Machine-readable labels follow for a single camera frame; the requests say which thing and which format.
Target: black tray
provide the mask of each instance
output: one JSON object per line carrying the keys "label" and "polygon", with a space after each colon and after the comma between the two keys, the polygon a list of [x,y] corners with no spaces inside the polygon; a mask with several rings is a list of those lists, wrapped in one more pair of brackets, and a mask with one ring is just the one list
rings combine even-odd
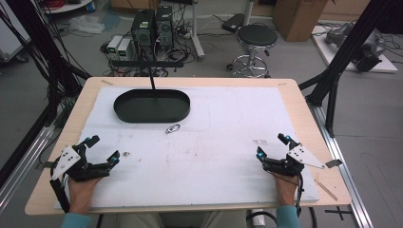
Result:
{"label": "black tray", "polygon": [[113,108],[126,123],[174,123],[189,114],[190,99],[175,89],[132,89],[120,95]]}

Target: gray floor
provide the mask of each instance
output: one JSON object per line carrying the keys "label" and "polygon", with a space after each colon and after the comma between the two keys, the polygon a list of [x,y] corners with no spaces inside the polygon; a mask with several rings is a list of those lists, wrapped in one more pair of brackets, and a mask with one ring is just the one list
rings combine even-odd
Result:
{"label": "gray floor", "polygon": [[[58,23],[65,23],[72,16],[86,13],[76,10],[55,18]],[[107,60],[99,48],[109,41],[113,34],[129,31],[131,21],[119,19],[109,10],[98,10],[107,22],[106,31],[89,35],[72,32],[65,33],[63,40],[67,49],[91,75],[102,76],[108,71]],[[199,27],[217,21],[215,17],[199,19]],[[269,18],[253,18],[252,22],[272,25]],[[206,28],[217,29],[220,23],[211,23]],[[231,77],[226,65],[242,53],[236,36],[208,37],[201,36],[201,45],[206,52],[201,62],[186,64],[177,72],[169,70],[168,77]],[[395,37],[399,44],[403,41]],[[323,71],[324,61],[312,40],[303,43],[287,43],[278,37],[277,45],[270,51],[267,59],[273,78],[292,78],[302,83]],[[390,60],[402,62],[401,57],[386,52]],[[339,82],[336,104],[335,134],[337,142],[346,159],[356,187],[368,210],[374,227],[401,227],[403,223],[403,66],[395,64],[399,71],[388,73],[357,73],[345,71]],[[2,160],[6,159],[23,139],[34,121],[46,106],[47,84],[40,76],[32,61],[21,64],[17,61],[0,68],[0,144]],[[311,88],[302,91],[309,94]],[[46,159],[51,148],[44,154]],[[62,217],[31,217],[24,212],[30,193],[40,175],[39,170],[32,169],[11,199],[8,207],[0,215],[1,227],[58,227]],[[335,207],[317,207],[318,227],[356,227],[351,215],[325,213]],[[349,206],[341,206],[349,211]],[[164,215],[166,224],[182,226],[186,219],[198,223],[194,214],[176,215],[175,219]],[[93,216],[92,227],[95,227]],[[114,227],[115,215],[107,215],[103,227]],[[312,226],[308,208],[303,208],[300,222],[302,227]],[[268,221],[267,227],[274,227]]]}

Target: black stool seat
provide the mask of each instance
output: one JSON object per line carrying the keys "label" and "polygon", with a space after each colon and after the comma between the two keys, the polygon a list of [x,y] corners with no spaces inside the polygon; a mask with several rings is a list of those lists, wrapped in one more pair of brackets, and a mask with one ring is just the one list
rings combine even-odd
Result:
{"label": "black stool seat", "polygon": [[261,25],[248,25],[238,30],[238,37],[246,45],[269,47],[276,43],[276,33]]}

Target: teal sleeve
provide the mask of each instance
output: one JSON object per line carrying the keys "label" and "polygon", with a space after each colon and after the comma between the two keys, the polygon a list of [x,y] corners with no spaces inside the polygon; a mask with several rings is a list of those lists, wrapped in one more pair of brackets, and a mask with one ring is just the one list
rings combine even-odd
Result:
{"label": "teal sleeve", "polygon": [[67,213],[63,219],[62,228],[87,228],[90,222],[90,217]]}
{"label": "teal sleeve", "polygon": [[291,205],[280,206],[277,209],[278,228],[299,228],[297,208]]}

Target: caster wheel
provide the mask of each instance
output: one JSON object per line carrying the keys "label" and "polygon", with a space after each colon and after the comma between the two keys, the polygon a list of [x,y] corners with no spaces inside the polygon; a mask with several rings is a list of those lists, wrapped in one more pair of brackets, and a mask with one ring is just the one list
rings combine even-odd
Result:
{"label": "caster wheel", "polygon": [[227,70],[231,71],[234,68],[234,66],[232,64],[227,65]]}

